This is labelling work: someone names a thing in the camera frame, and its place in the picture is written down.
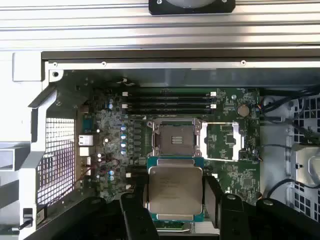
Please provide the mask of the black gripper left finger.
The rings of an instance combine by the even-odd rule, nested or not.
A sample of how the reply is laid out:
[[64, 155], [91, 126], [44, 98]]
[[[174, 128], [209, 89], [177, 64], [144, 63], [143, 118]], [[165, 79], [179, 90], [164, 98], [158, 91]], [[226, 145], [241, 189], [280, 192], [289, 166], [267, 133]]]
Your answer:
[[142, 193], [124, 193], [107, 203], [87, 197], [41, 226], [28, 240], [157, 240], [159, 235]]

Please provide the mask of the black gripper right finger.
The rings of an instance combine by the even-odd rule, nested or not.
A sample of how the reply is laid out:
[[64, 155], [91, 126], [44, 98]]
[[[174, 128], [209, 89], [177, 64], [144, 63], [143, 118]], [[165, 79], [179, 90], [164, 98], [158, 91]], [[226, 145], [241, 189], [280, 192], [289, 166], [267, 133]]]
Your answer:
[[318, 240], [320, 224], [272, 198], [255, 205], [224, 193], [213, 176], [203, 178], [203, 200], [221, 240]]

